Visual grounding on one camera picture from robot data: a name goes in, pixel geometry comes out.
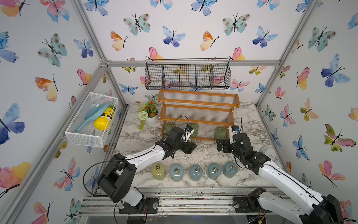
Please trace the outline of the green canister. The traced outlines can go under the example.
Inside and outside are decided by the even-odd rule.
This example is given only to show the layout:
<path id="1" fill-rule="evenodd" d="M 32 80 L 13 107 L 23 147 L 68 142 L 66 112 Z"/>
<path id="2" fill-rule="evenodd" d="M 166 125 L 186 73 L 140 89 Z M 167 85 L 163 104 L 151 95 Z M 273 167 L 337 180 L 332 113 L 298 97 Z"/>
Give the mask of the green canister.
<path id="1" fill-rule="evenodd" d="M 227 130 L 225 127 L 216 127 L 214 131 L 214 138 L 216 140 L 226 139 Z"/>
<path id="2" fill-rule="evenodd" d="M 174 127 L 176 127 L 176 124 L 174 122 L 167 122 L 165 124 L 165 133 L 169 134 Z"/>
<path id="3" fill-rule="evenodd" d="M 195 138 L 198 135 L 198 130 L 199 130 L 199 124 L 198 123 L 189 123 L 189 126 L 191 126 L 194 130 L 194 132 L 190 135 L 190 138 Z"/>

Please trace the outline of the blue canister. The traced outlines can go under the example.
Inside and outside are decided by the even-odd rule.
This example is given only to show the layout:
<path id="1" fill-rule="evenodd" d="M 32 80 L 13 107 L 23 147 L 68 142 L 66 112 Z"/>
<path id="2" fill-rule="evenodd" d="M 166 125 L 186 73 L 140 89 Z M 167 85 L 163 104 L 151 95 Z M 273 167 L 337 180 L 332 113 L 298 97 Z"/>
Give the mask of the blue canister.
<path id="1" fill-rule="evenodd" d="M 223 174 L 227 178 L 233 178 L 238 173 L 238 166 L 235 162 L 229 161 L 225 164 Z"/>
<path id="2" fill-rule="evenodd" d="M 212 180 L 217 180 L 222 173 L 222 168 L 218 163 L 211 163 L 208 166 L 207 175 Z"/>
<path id="3" fill-rule="evenodd" d="M 173 164 L 170 167 L 170 176 L 174 182 L 180 182 L 184 177 L 184 168 L 180 164 Z"/>
<path id="4" fill-rule="evenodd" d="M 189 177 L 192 181 L 197 182 L 203 175 L 203 169 L 200 165 L 193 165 L 189 169 Z"/>

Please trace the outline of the yellow canister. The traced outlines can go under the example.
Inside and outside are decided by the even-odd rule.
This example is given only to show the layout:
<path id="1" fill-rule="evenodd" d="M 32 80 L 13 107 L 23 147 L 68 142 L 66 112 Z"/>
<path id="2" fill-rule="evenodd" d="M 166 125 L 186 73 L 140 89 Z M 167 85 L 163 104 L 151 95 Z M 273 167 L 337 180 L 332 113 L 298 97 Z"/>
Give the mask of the yellow canister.
<path id="1" fill-rule="evenodd" d="M 151 174 L 153 175 L 154 179 L 162 181 L 166 177 L 166 168 L 165 165 L 158 162 L 151 167 Z"/>

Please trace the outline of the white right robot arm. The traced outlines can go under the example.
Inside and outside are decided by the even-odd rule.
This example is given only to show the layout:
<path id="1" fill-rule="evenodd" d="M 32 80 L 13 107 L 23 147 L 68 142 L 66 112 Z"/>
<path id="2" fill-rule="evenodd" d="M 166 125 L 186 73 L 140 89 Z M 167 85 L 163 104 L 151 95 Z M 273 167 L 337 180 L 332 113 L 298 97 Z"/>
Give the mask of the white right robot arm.
<path id="1" fill-rule="evenodd" d="M 277 166 L 267 155 L 254 151 L 245 133 L 236 133 L 232 140 L 217 140 L 217 149 L 231 153 L 256 175 L 268 180 L 290 200 L 258 187 L 241 204 L 251 211 L 270 211 L 295 224 L 342 224 L 340 202 L 332 195 L 324 196 L 302 184 Z"/>

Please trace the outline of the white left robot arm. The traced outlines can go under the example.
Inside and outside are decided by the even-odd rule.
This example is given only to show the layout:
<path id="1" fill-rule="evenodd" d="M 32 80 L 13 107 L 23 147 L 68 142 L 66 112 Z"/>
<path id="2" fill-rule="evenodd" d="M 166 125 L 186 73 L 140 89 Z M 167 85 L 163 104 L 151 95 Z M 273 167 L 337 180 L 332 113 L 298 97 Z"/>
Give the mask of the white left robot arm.
<path id="1" fill-rule="evenodd" d="M 124 202 L 132 207 L 142 203 L 144 196 L 132 182 L 136 173 L 149 165 L 160 162 L 168 157 L 173 158 L 178 150 L 191 154 L 197 145 L 189 141 L 194 133 L 191 126 L 185 129 L 174 127 L 167 137 L 154 143 L 142 152 L 123 156 L 115 154 L 97 178 L 98 186 L 112 202 Z"/>

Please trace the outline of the wooden three-tier shelf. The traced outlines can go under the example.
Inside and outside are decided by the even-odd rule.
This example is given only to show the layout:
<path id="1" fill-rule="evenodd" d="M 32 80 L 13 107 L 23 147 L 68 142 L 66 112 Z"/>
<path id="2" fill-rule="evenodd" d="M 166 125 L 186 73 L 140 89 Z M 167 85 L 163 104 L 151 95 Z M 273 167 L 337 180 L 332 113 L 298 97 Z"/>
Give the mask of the wooden three-tier shelf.
<path id="1" fill-rule="evenodd" d="M 189 122 L 223 127 L 229 139 L 229 129 L 234 125 L 234 109 L 240 107 L 238 94 L 179 91 L 161 89 L 158 101 L 162 103 L 159 119 L 163 121 L 163 136 L 169 122 Z"/>

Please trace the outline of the white pot with flowers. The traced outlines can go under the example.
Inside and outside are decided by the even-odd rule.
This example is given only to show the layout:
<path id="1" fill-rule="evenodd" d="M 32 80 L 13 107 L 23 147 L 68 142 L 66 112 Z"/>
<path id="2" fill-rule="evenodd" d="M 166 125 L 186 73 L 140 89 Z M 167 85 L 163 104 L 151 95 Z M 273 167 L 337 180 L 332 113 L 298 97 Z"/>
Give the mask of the white pot with flowers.
<path id="1" fill-rule="evenodd" d="M 139 110 L 139 130 L 143 131 L 144 127 L 147 126 L 155 126 L 158 123 L 158 108 L 157 103 L 152 101 L 148 101 L 145 104 L 138 104 Z"/>

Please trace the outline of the yellow bottle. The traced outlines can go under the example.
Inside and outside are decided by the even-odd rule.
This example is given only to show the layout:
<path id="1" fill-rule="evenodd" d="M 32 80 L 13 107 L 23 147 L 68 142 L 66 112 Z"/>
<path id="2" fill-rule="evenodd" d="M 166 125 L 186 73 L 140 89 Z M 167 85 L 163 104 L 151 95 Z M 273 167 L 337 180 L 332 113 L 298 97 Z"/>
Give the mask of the yellow bottle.
<path id="1" fill-rule="evenodd" d="M 114 110 L 112 107 L 108 107 L 94 122 L 94 127 L 100 131 L 105 131 L 109 128 Z"/>

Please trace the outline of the teal dustpan scoop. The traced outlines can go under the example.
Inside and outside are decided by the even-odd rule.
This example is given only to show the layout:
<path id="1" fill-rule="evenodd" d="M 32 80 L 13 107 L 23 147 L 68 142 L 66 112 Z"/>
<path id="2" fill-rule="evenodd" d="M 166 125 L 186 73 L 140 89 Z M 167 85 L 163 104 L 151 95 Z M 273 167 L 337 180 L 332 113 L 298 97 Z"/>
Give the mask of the teal dustpan scoop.
<path id="1" fill-rule="evenodd" d="M 89 122 L 96 120 L 109 107 L 110 103 L 103 103 L 95 105 L 85 116 L 84 122 L 76 129 L 80 132 Z"/>

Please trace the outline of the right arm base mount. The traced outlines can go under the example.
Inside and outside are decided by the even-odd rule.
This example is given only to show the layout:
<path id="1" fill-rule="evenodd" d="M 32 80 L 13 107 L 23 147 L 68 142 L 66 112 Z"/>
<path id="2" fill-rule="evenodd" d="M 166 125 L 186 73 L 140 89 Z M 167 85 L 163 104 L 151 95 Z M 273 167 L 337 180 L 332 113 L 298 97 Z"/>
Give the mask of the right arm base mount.
<path id="1" fill-rule="evenodd" d="M 266 192 L 263 188 L 256 188 L 247 196 L 244 197 L 234 197 L 233 198 L 233 208 L 236 213 L 241 212 L 260 212 L 262 207 L 260 206 L 258 199 L 262 193 Z"/>

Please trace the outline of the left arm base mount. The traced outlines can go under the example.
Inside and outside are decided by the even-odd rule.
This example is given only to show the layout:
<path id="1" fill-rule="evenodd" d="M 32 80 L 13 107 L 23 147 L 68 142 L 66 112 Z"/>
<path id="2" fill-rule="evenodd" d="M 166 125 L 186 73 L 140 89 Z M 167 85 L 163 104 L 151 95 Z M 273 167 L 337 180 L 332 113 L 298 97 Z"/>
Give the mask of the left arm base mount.
<path id="1" fill-rule="evenodd" d="M 159 199 L 156 197 L 145 197 L 136 206 L 122 202 L 119 206 L 119 214 L 157 214 Z"/>

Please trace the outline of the white mesh wall basket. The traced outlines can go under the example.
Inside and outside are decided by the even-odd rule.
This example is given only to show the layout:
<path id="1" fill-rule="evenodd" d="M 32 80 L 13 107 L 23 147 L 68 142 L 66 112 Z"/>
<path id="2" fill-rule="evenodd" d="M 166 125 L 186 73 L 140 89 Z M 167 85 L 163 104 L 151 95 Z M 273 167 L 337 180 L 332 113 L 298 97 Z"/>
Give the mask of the white mesh wall basket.
<path id="1" fill-rule="evenodd" d="M 117 105 L 115 97 L 90 92 L 65 131 L 69 143 L 103 147 Z"/>

